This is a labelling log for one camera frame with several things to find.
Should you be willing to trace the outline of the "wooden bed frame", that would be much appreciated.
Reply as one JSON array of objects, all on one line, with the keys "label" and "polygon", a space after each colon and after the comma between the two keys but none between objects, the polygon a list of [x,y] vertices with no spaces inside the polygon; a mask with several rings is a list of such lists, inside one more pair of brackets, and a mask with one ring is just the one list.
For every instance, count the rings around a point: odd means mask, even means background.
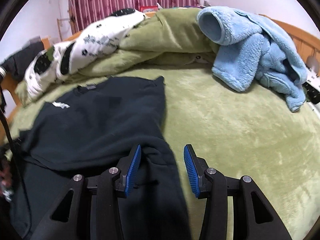
[{"label": "wooden bed frame", "polygon": [[[281,22],[279,20],[272,19],[267,15],[260,14],[260,16],[264,16],[269,18],[281,28],[283,28],[289,36],[292,38],[295,46],[297,48],[298,54],[301,56],[305,63],[308,63],[308,67],[315,68],[315,72],[319,74],[319,67],[316,68],[315,64],[319,63],[319,38],[313,36],[312,34],[304,31],[303,29],[299,29],[298,27]],[[17,113],[18,108],[20,107],[21,103],[18,96],[15,94],[15,89],[17,87],[18,82],[14,80],[11,75],[8,73],[4,80],[1,83],[1,87],[3,90],[7,90],[12,98],[16,106],[13,108],[12,111],[8,111],[9,115],[7,117],[8,124],[12,123],[14,115]]]}]

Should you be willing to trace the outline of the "wooden coat rack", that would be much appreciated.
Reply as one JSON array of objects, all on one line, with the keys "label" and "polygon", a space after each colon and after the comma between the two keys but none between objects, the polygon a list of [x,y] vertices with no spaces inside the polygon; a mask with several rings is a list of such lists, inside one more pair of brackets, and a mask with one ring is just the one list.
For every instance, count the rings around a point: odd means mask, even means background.
[{"label": "wooden coat rack", "polygon": [[57,18],[56,22],[61,41],[72,35],[71,20],[69,18]]}]

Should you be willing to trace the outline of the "white black patterned quilt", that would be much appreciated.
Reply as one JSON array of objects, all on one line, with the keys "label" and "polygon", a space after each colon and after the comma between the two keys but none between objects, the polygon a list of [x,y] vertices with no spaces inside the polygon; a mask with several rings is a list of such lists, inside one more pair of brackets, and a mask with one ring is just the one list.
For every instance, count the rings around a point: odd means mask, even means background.
[{"label": "white black patterned quilt", "polygon": [[24,75],[27,98],[36,100],[50,85],[66,81],[95,60],[114,53],[128,32],[146,19],[146,14],[136,9],[121,9],[91,23],[76,39],[39,52]]}]

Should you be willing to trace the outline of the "light blue fleece robe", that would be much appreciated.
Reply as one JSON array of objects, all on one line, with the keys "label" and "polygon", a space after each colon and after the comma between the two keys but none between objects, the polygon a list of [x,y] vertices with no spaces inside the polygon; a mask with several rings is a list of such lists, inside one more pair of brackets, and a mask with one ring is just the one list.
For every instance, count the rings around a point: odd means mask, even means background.
[{"label": "light blue fleece robe", "polygon": [[257,80],[283,94],[291,112],[304,104],[307,67],[283,28],[265,16],[224,6],[202,9],[197,23],[220,46],[212,67],[215,77],[237,92]]}]

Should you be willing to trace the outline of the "black sweatshirt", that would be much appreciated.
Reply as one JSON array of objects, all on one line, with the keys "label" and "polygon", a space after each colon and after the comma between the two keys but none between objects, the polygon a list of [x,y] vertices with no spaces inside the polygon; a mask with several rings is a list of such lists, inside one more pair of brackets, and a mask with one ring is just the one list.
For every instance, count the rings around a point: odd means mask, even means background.
[{"label": "black sweatshirt", "polygon": [[135,184],[119,202],[125,239],[191,239],[174,154],[164,140],[164,78],[111,77],[44,104],[19,137],[24,183],[14,185],[10,222],[30,239],[76,174],[97,176],[135,144],[142,149]]}]

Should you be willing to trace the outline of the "white patterned pillow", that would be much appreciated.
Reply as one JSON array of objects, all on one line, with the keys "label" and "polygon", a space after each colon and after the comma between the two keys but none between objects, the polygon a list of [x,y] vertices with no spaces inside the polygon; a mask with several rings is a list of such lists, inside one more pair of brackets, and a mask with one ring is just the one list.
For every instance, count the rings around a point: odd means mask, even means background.
[{"label": "white patterned pillow", "polygon": [[319,75],[307,68],[308,78],[303,84],[308,105],[319,118]]}]

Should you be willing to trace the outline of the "black garment on footboard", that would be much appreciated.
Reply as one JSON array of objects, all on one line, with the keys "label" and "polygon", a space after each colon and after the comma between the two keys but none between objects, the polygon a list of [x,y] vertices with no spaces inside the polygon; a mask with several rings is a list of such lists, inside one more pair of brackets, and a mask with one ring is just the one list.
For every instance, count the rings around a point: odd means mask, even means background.
[{"label": "black garment on footboard", "polygon": [[41,40],[31,43],[5,59],[1,63],[1,67],[3,67],[14,80],[21,82],[29,64],[35,59],[37,54],[43,50],[44,44]]}]

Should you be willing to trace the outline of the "red chair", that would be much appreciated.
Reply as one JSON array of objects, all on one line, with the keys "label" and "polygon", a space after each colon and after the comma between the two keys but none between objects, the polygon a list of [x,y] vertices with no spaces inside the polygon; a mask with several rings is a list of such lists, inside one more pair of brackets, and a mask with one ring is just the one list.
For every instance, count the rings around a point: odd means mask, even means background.
[{"label": "red chair", "polygon": [[158,7],[156,5],[152,6],[140,6],[139,11],[143,13],[158,11]]}]

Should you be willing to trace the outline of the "green plush blanket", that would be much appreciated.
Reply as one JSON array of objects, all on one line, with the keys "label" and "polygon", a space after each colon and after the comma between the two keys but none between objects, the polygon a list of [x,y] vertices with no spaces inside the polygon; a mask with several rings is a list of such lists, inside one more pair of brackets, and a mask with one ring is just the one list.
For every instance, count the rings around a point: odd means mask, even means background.
[{"label": "green plush blanket", "polygon": [[[147,16],[128,32],[114,53],[95,60],[66,81],[50,85],[46,91],[62,83],[118,74],[145,61],[164,65],[213,62],[219,47],[200,30],[196,22],[198,13],[197,8],[162,9],[152,17]],[[29,100],[23,80],[16,94],[27,105],[39,100],[46,91],[36,100]]]}]

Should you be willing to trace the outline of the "green plush bed sheet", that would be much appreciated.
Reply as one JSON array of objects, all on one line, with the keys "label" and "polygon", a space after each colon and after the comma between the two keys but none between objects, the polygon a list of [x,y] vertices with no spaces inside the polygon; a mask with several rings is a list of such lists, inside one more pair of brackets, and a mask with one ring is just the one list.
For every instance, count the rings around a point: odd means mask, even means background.
[{"label": "green plush bed sheet", "polygon": [[319,229],[319,118],[309,105],[292,113],[284,99],[254,82],[233,92],[208,65],[139,65],[126,76],[165,81],[163,135],[174,152],[192,239],[200,234],[204,200],[191,192],[182,149],[192,144],[227,176],[252,176],[293,239]]}]

